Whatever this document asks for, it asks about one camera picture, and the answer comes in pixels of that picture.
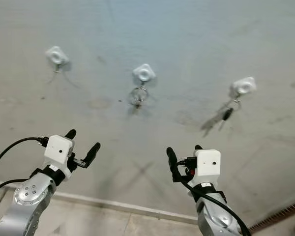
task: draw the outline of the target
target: wire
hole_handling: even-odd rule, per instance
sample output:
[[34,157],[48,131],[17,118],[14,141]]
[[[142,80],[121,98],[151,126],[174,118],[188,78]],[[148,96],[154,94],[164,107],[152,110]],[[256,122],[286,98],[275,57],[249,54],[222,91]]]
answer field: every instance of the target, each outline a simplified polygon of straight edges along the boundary
[[17,183],[17,182],[24,182],[24,181],[26,181],[26,180],[28,180],[28,178],[20,178],[20,179],[12,179],[12,180],[8,180],[8,181],[6,181],[6,182],[0,184],[0,189],[1,189],[2,187],[4,187],[5,185],[7,185],[7,184],[10,184],[10,183]]
[[8,146],[5,150],[3,150],[2,153],[0,153],[0,159],[3,157],[3,155],[5,155],[11,148],[13,148],[14,146],[16,146],[17,144],[21,143],[21,142],[24,142],[24,141],[27,141],[27,140],[36,140],[36,141],[39,141],[40,138],[37,138],[37,137],[28,137],[28,138],[24,138],[24,139],[20,139],[14,143],[12,143],[10,146]]
[[209,195],[203,193],[202,191],[198,190],[198,189],[194,189],[192,188],[186,181],[184,181],[181,177],[181,174],[178,170],[178,165],[183,164],[183,161],[179,161],[175,164],[174,168],[173,168],[173,172],[176,174],[178,180],[187,188],[189,189],[191,192],[198,194],[200,197],[205,198],[215,204],[217,204],[219,207],[223,208],[225,211],[227,211],[230,215],[232,215],[238,222],[240,229],[241,229],[241,233],[243,236],[251,236],[247,226],[245,225],[245,223],[242,221],[242,219],[235,213],[233,212],[229,207],[227,207],[225,204],[221,203],[220,201],[216,200],[213,197],[210,197]]

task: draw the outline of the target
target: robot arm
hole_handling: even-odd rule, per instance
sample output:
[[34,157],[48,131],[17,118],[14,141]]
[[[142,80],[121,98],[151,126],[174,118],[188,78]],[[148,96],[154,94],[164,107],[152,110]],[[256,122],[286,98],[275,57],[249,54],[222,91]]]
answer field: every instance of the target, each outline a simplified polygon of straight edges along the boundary
[[[220,175],[221,153],[212,149],[200,149],[196,146],[195,156],[180,161],[185,166],[185,176],[180,176],[192,189],[210,196],[226,204],[222,191],[216,191],[217,180]],[[175,173],[177,158],[171,148],[167,149],[169,165],[173,173],[173,182],[180,182]],[[195,191],[189,192],[196,202],[198,213],[198,227],[204,236],[239,236],[239,226],[234,217],[215,203],[201,197]]]
[[14,192],[13,201],[0,221],[0,236],[34,235],[41,213],[62,181],[67,181],[77,166],[87,168],[94,160],[100,143],[96,143],[84,160],[77,160],[73,153],[75,130],[66,136],[53,135],[41,138],[46,148],[43,169],[36,169],[30,179],[21,183]]

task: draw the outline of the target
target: concrete wall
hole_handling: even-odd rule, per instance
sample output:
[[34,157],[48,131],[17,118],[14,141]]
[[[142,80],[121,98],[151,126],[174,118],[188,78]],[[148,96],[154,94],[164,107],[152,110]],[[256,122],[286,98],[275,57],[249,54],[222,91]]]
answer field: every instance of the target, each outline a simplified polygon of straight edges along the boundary
[[[55,45],[72,62],[56,76],[44,55]],[[158,79],[133,114],[142,63]],[[205,136],[229,85],[249,75],[258,91]],[[222,152],[219,187],[248,222],[294,200],[295,0],[0,0],[0,151],[71,128],[78,157],[102,149],[63,192],[194,215],[165,149],[186,157],[201,144]],[[43,151],[13,149],[0,180],[27,177]]]

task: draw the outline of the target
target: tiled floor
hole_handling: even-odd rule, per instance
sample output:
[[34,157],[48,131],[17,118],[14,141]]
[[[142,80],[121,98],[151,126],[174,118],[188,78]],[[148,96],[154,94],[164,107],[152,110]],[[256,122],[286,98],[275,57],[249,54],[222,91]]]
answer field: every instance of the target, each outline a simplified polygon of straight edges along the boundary
[[[0,218],[11,202],[9,191],[0,205]],[[255,236],[291,236],[292,217]],[[196,225],[157,219],[112,209],[51,200],[40,217],[36,236],[201,236]]]

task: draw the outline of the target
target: baseboard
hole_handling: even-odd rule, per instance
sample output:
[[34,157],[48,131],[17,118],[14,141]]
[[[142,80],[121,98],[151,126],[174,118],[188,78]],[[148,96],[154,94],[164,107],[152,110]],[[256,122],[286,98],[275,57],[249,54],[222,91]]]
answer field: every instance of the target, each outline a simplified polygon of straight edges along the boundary
[[[16,188],[17,184],[8,184],[7,188]],[[196,217],[189,216],[189,215],[182,215],[173,212],[163,211],[163,210],[156,210],[151,209],[143,206],[136,206],[127,203],[119,203],[114,201],[108,201],[103,199],[97,198],[90,198],[76,194],[69,194],[69,193],[62,193],[62,192],[55,192],[53,199],[74,202],[74,203],[81,203],[85,205],[90,205],[94,207],[103,207],[109,208],[113,210],[125,211],[130,213],[135,213],[139,215],[146,215],[151,216],[159,219],[167,219],[167,220],[174,220],[179,222],[184,222],[188,224],[195,224],[197,225],[198,221]]]

